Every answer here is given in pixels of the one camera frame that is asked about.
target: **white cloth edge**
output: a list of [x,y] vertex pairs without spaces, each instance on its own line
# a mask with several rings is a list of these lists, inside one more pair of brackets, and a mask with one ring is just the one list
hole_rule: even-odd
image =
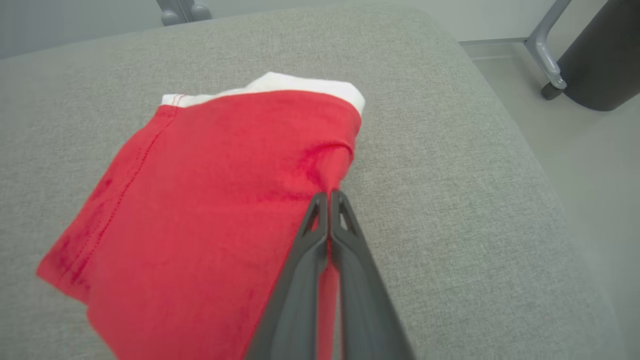
[[161,105],[187,108],[188,106],[202,104],[224,96],[256,94],[260,92],[272,92],[279,90],[299,90],[332,95],[353,105],[353,107],[358,110],[359,114],[362,114],[365,104],[364,97],[351,83],[335,80],[298,78],[296,76],[268,72],[244,88],[227,90],[215,95],[194,96],[184,94],[166,94],[162,96]]

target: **black wheel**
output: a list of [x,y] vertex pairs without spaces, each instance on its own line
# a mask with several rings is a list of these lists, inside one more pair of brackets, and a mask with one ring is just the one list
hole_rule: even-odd
[[564,90],[558,89],[555,86],[551,85],[551,83],[546,84],[545,87],[540,90],[542,96],[544,96],[547,100],[553,100],[558,97]]

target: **black trash bin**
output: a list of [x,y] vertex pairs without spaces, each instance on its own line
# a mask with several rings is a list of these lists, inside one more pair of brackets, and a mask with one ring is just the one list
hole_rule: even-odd
[[564,93],[610,111],[640,93],[640,0],[609,0],[558,60]]

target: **gray metal leg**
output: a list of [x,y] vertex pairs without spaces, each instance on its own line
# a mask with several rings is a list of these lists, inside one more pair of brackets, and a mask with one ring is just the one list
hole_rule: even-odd
[[533,33],[531,33],[531,36],[529,36],[524,43],[533,58],[538,62],[538,65],[540,65],[542,71],[549,78],[551,85],[560,90],[566,88],[566,83],[560,76],[558,64],[549,53],[547,36],[549,35],[551,27],[560,18],[560,15],[562,15],[564,9],[566,9],[570,2],[571,0],[556,0],[545,17],[542,18],[542,21],[536,26]]

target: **red cloth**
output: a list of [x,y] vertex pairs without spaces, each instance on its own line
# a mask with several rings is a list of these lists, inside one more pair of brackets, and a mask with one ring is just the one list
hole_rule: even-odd
[[[84,302],[120,359],[240,359],[317,192],[339,187],[360,115],[304,91],[162,105],[37,274]],[[337,273],[320,279],[319,358]]]

